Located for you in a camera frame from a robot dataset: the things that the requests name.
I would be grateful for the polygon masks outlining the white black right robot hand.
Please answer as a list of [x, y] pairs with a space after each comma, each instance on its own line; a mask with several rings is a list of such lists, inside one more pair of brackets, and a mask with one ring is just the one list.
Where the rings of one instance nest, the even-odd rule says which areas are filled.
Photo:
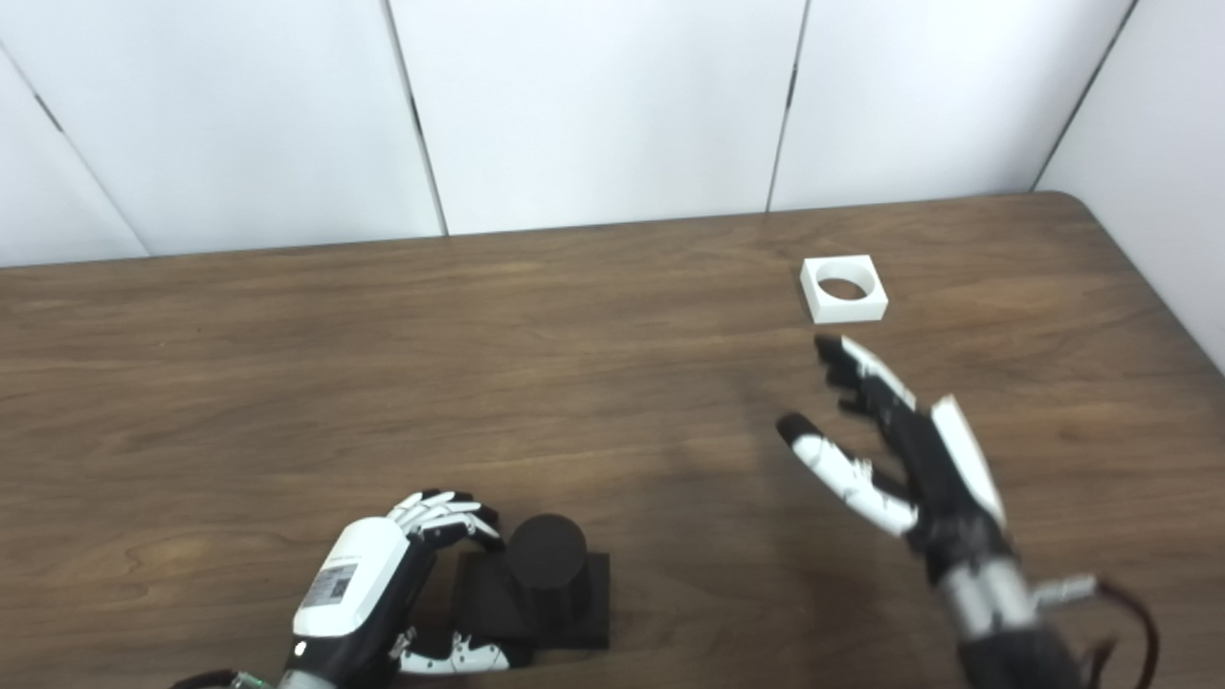
[[930, 584], [957, 566], [1014, 560], [1006, 515], [985, 455], [956, 398], [922, 406], [880, 357], [842, 335], [813, 337], [838, 405], [870, 421], [902, 466], [902, 479], [880, 474], [797, 411], [775, 428], [793, 456], [876, 528], [905, 541], [924, 560]]

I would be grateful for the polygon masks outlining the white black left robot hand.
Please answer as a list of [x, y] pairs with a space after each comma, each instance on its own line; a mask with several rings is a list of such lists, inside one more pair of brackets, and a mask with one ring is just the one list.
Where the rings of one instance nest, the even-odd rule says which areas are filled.
[[402, 677], [522, 671], [533, 650], [477, 633], [421, 631], [412, 606], [437, 555], [468, 539], [503, 550], [499, 512], [466, 492], [420, 490], [349, 523], [292, 620], [281, 688], [390, 688]]

